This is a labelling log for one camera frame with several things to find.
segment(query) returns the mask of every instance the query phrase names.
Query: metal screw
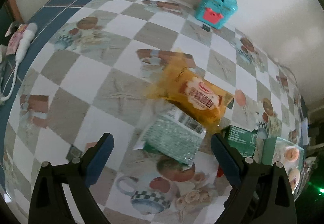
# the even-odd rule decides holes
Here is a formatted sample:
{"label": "metal screw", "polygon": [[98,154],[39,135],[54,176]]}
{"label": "metal screw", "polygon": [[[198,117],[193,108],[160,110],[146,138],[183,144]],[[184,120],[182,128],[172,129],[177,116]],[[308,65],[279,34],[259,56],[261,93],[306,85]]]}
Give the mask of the metal screw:
{"label": "metal screw", "polygon": [[279,167],[279,168],[281,168],[281,167],[283,167],[283,164],[282,164],[282,162],[279,162],[278,161],[278,162],[276,162],[276,166]]}
{"label": "metal screw", "polygon": [[42,162],[42,167],[47,167],[47,166],[48,166],[48,164],[49,164],[49,162],[48,162],[48,161],[44,161],[44,162]]}
{"label": "metal screw", "polygon": [[247,162],[248,164],[252,164],[253,163],[253,159],[251,157],[245,157],[245,162]]}
{"label": "metal screw", "polygon": [[77,164],[77,163],[79,163],[81,161],[81,158],[80,157],[74,157],[73,159],[72,159],[72,163],[74,163],[74,164]]}

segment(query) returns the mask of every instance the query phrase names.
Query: blue gripper pad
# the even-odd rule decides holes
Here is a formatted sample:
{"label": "blue gripper pad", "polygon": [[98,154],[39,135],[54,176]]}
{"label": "blue gripper pad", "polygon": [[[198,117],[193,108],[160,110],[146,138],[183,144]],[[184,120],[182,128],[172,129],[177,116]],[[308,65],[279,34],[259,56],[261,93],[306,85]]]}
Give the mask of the blue gripper pad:
{"label": "blue gripper pad", "polygon": [[114,137],[110,133],[105,133],[102,137],[106,137],[106,139],[86,168],[85,186],[87,188],[97,183],[98,178],[114,148]]}
{"label": "blue gripper pad", "polygon": [[224,175],[231,184],[232,187],[239,188],[241,186],[241,170],[235,160],[226,150],[222,141],[214,134],[211,138],[211,149],[219,162],[219,165],[223,169]]}

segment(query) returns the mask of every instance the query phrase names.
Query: green box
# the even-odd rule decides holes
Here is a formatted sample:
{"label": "green box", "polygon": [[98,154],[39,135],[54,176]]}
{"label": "green box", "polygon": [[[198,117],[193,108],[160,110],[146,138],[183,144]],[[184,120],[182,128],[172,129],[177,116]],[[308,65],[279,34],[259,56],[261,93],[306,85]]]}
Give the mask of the green box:
{"label": "green box", "polygon": [[[299,158],[295,162],[285,162],[285,158],[282,155],[284,149],[286,147],[296,147],[299,149]],[[280,137],[273,137],[268,138],[264,142],[263,147],[263,153],[262,153],[262,163],[264,165],[273,165],[275,160],[279,160],[283,163],[285,166],[286,171],[288,172],[292,167],[297,167],[300,171],[303,166],[303,155],[304,155],[304,149],[300,146],[293,144],[292,142],[280,138]]]}
{"label": "green box", "polygon": [[236,148],[243,157],[253,157],[257,140],[257,130],[248,131],[233,125],[222,130],[229,146]]}

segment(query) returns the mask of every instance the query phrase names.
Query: red object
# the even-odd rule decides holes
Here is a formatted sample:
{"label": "red object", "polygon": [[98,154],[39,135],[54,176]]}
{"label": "red object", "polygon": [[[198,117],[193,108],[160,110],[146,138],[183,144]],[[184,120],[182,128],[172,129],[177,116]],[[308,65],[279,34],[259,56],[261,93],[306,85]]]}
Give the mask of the red object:
{"label": "red object", "polygon": [[218,165],[218,171],[217,171],[216,178],[221,177],[222,175],[224,175],[224,171],[223,171],[223,169],[221,168],[221,166]]}
{"label": "red object", "polygon": [[157,177],[150,182],[150,188],[162,193],[167,193],[170,190],[171,185],[168,180],[165,180],[162,177]]}
{"label": "red object", "polygon": [[216,13],[211,8],[206,8],[206,11],[203,16],[203,19],[205,19],[208,22],[211,22],[212,24],[217,24],[218,21],[222,18],[224,18],[224,16],[221,13]]}

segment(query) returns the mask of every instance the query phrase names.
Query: red label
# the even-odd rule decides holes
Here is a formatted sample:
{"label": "red label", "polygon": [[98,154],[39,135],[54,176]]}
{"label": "red label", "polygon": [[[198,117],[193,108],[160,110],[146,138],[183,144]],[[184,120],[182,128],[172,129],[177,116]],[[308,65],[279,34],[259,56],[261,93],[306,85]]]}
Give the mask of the red label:
{"label": "red label", "polygon": [[206,8],[203,16],[203,19],[212,24],[217,24],[222,18],[224,18],[224,16],[221,13],[216,13],[211,8]]}

